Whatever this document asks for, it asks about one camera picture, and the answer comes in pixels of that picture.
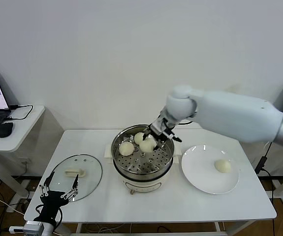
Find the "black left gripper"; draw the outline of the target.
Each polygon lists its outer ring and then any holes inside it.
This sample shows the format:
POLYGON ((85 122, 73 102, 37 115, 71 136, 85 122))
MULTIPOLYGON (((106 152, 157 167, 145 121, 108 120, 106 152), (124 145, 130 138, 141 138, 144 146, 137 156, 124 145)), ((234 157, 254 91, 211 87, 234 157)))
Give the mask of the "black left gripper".
POLYGON ((60 207, 67 205, 69 202, 68 200, 72 200, 78 194, 78 174, 68 192, 49 191, 49 185, 54 174, 55 172, 52 171, 44 183, 38 186, 42 204, 38 205, 35 209, 40 207, 42 207, 42 209, 39 216, 37 216, 34 221, 55 222, 60 207))

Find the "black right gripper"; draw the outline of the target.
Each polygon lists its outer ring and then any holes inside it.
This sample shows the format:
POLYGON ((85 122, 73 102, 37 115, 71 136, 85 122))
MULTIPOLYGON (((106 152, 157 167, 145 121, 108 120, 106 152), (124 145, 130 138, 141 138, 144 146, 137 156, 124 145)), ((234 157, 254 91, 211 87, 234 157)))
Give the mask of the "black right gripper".
POLYGON ((174 125, 168 123, 168 120, 165 117, 159 115, 157 119, 151 123, 151 126, 148 125, 144 129, 144 138, 153 137, 156 144, 154 150, 157 150, 161 148, 161 135, 166 138, 174 137, 174 133, 172 131, 174 127, 174 125))

